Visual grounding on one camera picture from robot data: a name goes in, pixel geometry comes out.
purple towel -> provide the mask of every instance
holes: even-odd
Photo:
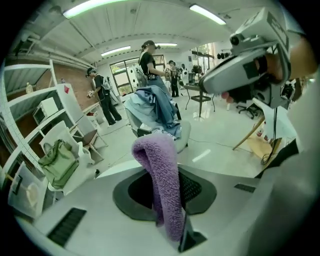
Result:
[[[151,175],[156,225],[164,224],[169,238],[179,241],[183,234],[184,217],[174,141],[165,134],[145,135],[133,143],[132,154]]]

black t-shirt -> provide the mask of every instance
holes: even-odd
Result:
[[[143,73],[145,75],[151,74],[151,75],[155,75],[156,76],[156,74],[149,73],[148,66],[147,66],[149,63],[152,63],[153,67],[156,68],[156,62],[154,60],[154,57],[152,57],[152,55],[149,52],[145,52],[142,55],[141,60],[140,60],[140,66],[141,66],[141,68],[143,70]]]
[[[104,84],[104,77],[102,75],[97,74],[94,78],[95,88],[98,89]],[[105,90],[103,87],[98,91],[98,96],[100,100],[104,99],[104,95],[108,95],[109,91]]]

black cap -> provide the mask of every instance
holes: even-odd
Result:
[[[89,74],[92,73],[92,72],[97,73],[97,71],[96,71],[93,67],[89,67],[89,68],[87,69],[87,71],[86,71],[86,73],[87,73],[88,76],[89,76]]]
[[[161,48],[159,45],[156,45],[155,42],[152,41],[152,40],[148,40],[148,41],[144,42],[144,44],[143,44],[141,47],[142,47],[142,48],[146,48],[147,45],[154,45],[156,49],[157,49],[157,48],[158,48],[158,49]]]

bottle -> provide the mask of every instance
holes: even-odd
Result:
[[[258,137],[261,137],[261,135],[264,133],[264,131],[265,131],[265,129],[264,129],[265,124],[266,124],[266,122],[264,122],[264,123],[261,125],[260,129],[259,129],[258,132],[256,133],[256,135],[257,135]]]

microwave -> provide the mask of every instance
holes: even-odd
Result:
[[[54,98],[50,97],[40,102],[33,112],[33,118],[37,125],[40,125],[47,118],[58,112]]]

